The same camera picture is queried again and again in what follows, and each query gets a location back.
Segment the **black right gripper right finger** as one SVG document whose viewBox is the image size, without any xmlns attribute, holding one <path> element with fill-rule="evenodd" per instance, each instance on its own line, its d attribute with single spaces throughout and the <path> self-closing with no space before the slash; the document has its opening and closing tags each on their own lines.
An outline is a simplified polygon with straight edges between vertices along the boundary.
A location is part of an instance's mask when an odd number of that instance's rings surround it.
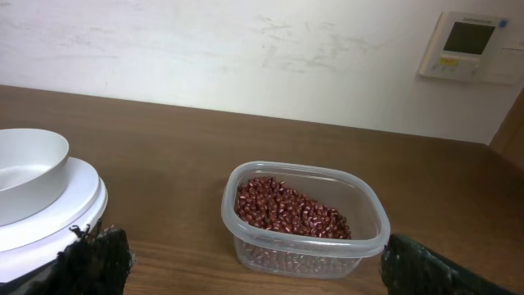
<svg viewBox="0 0 524 295">
<path fill-rule="evenodd" d="M 514 295 L 403 234 L 392 234 L 380 274 L 389 295 Z"/>
</svg>

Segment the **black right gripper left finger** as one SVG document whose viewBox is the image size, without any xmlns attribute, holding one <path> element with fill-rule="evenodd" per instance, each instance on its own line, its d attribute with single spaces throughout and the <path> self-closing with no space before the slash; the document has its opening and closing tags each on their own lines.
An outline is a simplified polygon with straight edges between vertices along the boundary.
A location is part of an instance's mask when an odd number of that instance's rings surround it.
<svg viewBox="0 0 524 295">
<path fill-rule="evenodd" d="M 29 295 L 122 295 L 133 258 L 126 233 L 70 227 L 78 240 L 57 254 L 49 275 L 32 283 Z"/>
</svg>

